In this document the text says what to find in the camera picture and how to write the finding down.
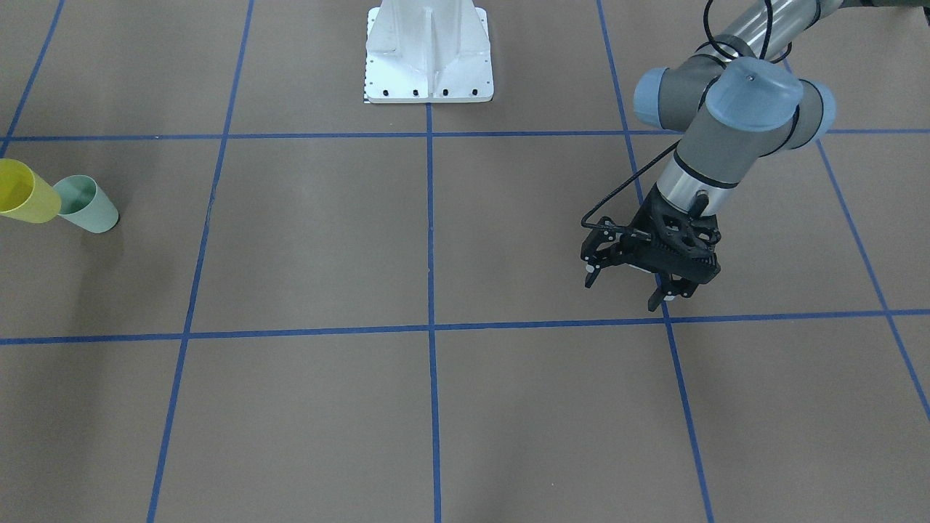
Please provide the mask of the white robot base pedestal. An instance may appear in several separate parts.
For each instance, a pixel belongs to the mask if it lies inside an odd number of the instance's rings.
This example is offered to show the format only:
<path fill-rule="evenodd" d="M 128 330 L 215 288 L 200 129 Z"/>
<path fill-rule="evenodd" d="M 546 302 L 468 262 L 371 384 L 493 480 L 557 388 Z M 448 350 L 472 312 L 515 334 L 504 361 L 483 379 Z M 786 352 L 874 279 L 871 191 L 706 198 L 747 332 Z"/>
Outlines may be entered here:
<path fill-rule="evenodd" d="M 490 102 L 488 13 L 472 1 L 382 1 L 366 16 L 363 96 L 372 104 Z"/>

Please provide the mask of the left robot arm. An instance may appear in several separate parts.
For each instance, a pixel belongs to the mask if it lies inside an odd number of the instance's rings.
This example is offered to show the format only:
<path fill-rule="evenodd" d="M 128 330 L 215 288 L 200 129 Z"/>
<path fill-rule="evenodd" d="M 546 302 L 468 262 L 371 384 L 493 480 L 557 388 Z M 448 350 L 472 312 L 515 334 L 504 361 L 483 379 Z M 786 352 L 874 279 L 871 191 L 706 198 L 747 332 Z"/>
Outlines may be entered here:
<path fill-rule="evenodd" d="M 649 311 L 689 298 L 721 270 L 718 214 L 760 158 L 796 150 L 833 125 L 833 93 L 782 65 L 793 40 L 852 1 L 761 1 L 677 68 L 645 73 L 634 90 L 642 123 L 678 131 L 658 160 L 666 165 L 626 224 L 592 221 L 579 257 L 590 288 L 605 268 L 631 266 L 654 274 Z"/>

